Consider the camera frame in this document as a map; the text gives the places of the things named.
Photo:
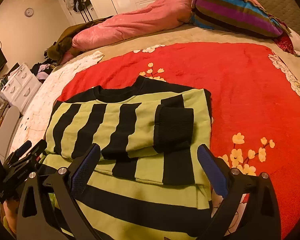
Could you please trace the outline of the person's left hand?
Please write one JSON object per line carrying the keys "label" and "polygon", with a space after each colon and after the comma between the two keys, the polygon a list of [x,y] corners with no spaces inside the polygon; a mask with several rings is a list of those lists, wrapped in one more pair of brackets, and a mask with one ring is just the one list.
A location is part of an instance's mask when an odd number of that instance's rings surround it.
{"label": "person's left hand", "polygon": [[5,200],[5,202],[3,203],[5,213],[5,216],[3,218],[3,225],[13,237],[16,237],[17,234],[19,203],[19,200],[15,200],[13,198]]}

